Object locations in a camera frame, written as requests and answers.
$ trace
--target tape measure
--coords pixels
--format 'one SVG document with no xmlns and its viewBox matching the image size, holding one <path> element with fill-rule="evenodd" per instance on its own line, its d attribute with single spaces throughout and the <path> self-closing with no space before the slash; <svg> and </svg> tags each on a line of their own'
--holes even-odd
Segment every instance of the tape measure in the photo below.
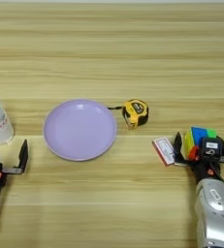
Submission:
<svg viewBox="0 0 224 248">
<path fill-rule="evenodd" d="M 130 130 L 142 126 L 148 120 L 149 108 L 142 100 L 133 99 L 125 102 L 122 107 L 108 109 L 122 109 L 122 115 Z"/>
</svg>

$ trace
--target wood grain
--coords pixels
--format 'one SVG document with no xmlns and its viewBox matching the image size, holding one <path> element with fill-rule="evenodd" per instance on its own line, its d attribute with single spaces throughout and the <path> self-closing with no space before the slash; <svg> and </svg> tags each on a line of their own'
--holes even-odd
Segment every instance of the wood grain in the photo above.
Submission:
<svg viewBox="0 0 224 248">
<path fill-rule="evenodd" d="M 139 98 L 150 118 L 129 132 L 115 111 L 106 154 L 64 161 L 42 127 L 76 98 Z M 0 247 L 197 247 L 192 173 L 166 169 L 151 142 L 191 125 L 224 138 L 224 4 L 0 4 L 0 100 L 16 129 L 2 162 L 30 144 L 0 202 Z"/>
</svg>

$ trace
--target plate rim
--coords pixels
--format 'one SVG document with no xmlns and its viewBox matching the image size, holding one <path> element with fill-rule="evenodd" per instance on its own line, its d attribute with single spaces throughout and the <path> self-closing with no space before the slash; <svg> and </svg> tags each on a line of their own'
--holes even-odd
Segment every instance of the plate rim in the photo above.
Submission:
<svg viewBox="0 0 224 248">
<path fill-rule="evenodd" d="M 67 103 L 73 103 L 73 102 L 79 102 L 79 101 L 85 101 L 85 102 L 90 102 L 90 103 L 94 103 L 100 107 L 102 107 L 102 109 L 105 109 L 107 110 L 110 114 L 111 114 L 111 117 L 112 117 L 112 120 L 113 120 L 113 126 L 114 126 L 114 136 L 111 140 L 111 143 L 110 145 L 108 146 L 107 149 L 105 149 L 104 151 L 102 151 L 101 153 L 99 153 L 98 155 L 96 156 L 92 156 L 90 158 L 85 158 L 85 159 L 73 159 L 73 158 L 70 158 L 70 157 L 66 157 L 66 156 L 62 156 L 60 154 L 58 154 L 57 152 L 55 152 L 48 144 L 48 141 L 47 141 L 47 138 L 46 138 L 46 124 L 47 124 L 47 121 L 48 121 L 48 118 L 49 116 L 54 112 L 56 111 L 58 108 L 60 108 L 61 106 L 67 104 Z M 58 157 L 62 158 L 62 159 L 65 159 L 65 160 L 68 160 L 68 161 L 76 161 L 76 162 L 82 162 L 82 161 L 88 161 L 88 160 L 92 160 L 92 159 L 95 159 L 95 158 L 98 158 L 100 157 L 102 154 L 106 153 L 113 145 L 115 139 L 116 139 L 116 136 L 117 136 L 117 124 L 116 124 L 116 120 L 113 116 L 113 114 L 111 113 L 111 111 L 106 107 L 104 106 L 103 104 L 95 101 L 95 100 L 89 100 L 89 99 L 74 99 L 74 100 L 68 100 L 68 101 L 65 101 L 65 102 L 62 102 L 61 104 L 57 105 L 56 107 L 54 107 L 52 110 L 50 110 L 45 118 L 45 121 L 44 121 L 44 124 L 43 124 L 43 136 L 44 136 L 44 140 L 45 140 L 45 143 L 48 147 L 48 149 L 54 153 L 55 155 L 57 155 Z"/>
</svg>

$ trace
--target colorful cube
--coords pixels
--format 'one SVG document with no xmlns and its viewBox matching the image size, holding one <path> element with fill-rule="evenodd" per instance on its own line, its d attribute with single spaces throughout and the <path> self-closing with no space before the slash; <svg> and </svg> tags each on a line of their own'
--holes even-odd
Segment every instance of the colorful cube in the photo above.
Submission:
<svg viewBox="0 0 224 248">
<path fill-rule="evenodd" d="M 216 138 L 216 132 L 212 129 L 191 127 L 190 131 L 185 134 L 184 148 L 188 160 L 195 160 L 203 138 Z"/>
</svg>

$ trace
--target purple plate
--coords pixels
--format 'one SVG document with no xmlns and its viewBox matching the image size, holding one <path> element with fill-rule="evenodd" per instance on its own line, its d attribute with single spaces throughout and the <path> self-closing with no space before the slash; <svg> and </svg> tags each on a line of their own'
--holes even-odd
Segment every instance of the purple plate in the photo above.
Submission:
<svg viewBox="0 0 224 248">
<path fill-rule="evenodd" d="M 115 140 L 116 122 L 110 110 L 90 100 L 56 107 L 44 126 L 46 143 L 56 155 L 84 161 L 106 152 Z"/>
</svg>

